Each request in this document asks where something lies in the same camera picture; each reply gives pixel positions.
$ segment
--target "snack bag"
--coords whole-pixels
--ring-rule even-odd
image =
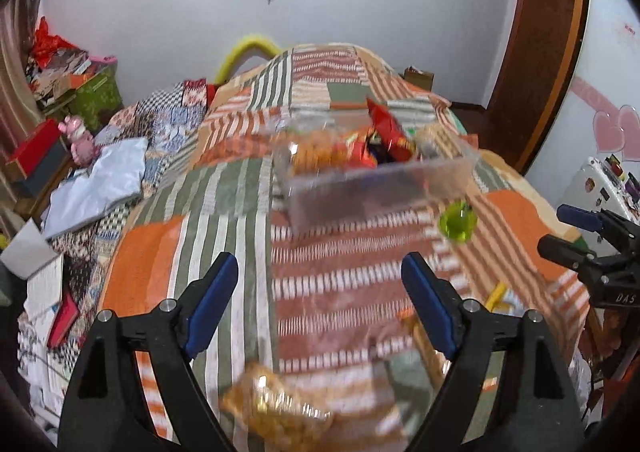
[[[257,363],[247,364],[220,406],[249,431],[285,452],[313,450],[334,419],[321,402],[288,387]]]
[[[376,160],[367,149],[370,128],[338,134],[316,130],[286,135],[293,175],[321,174],[328,170],[375,168]]]
[[[394,161],[409,161],[415,155],[415,143],[407,138],[398,121],[385,106],[370,98],[367,98],[367,107],[388,154]]]
[[[398,313],[398,320],[413,337],[415,346],[420,353],[420,358],[422,358],[424,367],[427,369],[431,385],[433,385],[434,390],[440,390],[451,362],[431,345],[427,331],[425,331],[414,308],[403,309]]]
[[[383,143],[382,138],[380,138],[380,135],[376,131],[374,131],[367,140],[367,148],[378,165],[394,162],[394,159],[386,151],[386,146]]]

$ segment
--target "brown box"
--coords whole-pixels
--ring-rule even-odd
[[[404,70],[402,78],[425,91],[431,91],[433,87],[433,73],[429,73],[428,71],[420,71],[416,68],[408,67]]]

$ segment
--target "green plastic object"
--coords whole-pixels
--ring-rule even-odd
[[[467,242],[477,224],[478,216],[466,201],[450,204],[438,221],[442,234],[455,242]]]

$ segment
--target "pink heart decoration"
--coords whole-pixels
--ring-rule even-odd
[[[618,124],[622,128],[625,146],[622,158],[625,161],[640,161],[640,118],[631,106],[622,106]]]
[[[625,133],[618,126],[617,118],[604,112],[594,114],[593,133],[598,152],[618,152],[625,146]]]

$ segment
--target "pink stuffed toy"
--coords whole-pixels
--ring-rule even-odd
[[[66,117],[58,124],[58,130],[71,142],[71,157],[79,167],[88,167],[100,156],[100,147],[95,146],[94,137],[80,116]]]

